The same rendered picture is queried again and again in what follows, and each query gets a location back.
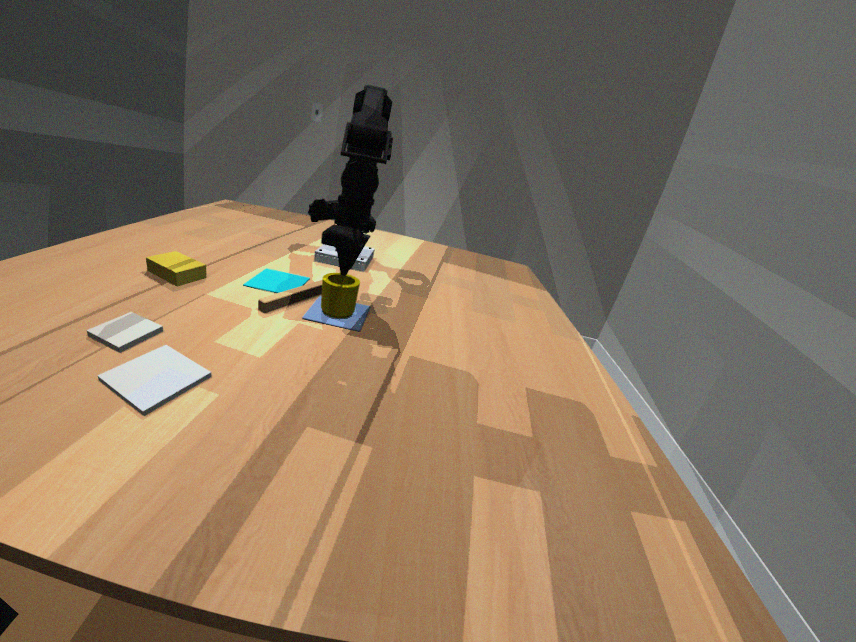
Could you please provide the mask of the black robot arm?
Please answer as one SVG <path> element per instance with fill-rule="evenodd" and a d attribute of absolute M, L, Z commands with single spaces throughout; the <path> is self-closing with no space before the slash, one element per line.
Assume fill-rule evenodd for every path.
<path fill-rule="evenodd" d="M 388 121 L 392 101 L 387 92 L 368 84 L 355 94 L 353 116 L 347 122 L 341 150 L 341 155 L 350 157 L 341 175 L 341 185 L 353 199 L 366 199 L 377 191 L 377 162 L 386 164 L 391 157 L 393 138 Z M 316 199 L 309 205 L 308 213 L 312 222 L 335 219 L 334 223 L 342 224 L 343 204 L 338 200 Z"/>

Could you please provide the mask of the yellow rectangular block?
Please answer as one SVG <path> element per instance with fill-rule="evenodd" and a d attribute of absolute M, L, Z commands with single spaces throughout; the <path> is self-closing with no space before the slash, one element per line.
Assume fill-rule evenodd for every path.
<path fill-rule="evenodd" d="M 146 258 L 147 270 L 177 287 L 206 278 L 206 264 L 180 252 L 169 252 Z"/>

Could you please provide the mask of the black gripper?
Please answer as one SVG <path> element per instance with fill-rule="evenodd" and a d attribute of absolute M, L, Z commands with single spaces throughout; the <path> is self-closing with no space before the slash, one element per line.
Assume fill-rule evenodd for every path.
<path fill-rule="evenodd" d="M 369 235 L 363 234 L 363 230 L 370 229 L 371 233 L 375 231 L 376 221 L 370 217 L 375 202 L 373 196 L 374 194 L 366 199 L 353 199 L 342 189 L 342 194 L 338 196 L 338 201 L 343 204 L 342 224 L 338 224 L 338 221 L 322 233 L 321 243 L 333 246 L 337 251 L 342 276 L 346 276 L 351 270 L 370 239 Z"/>

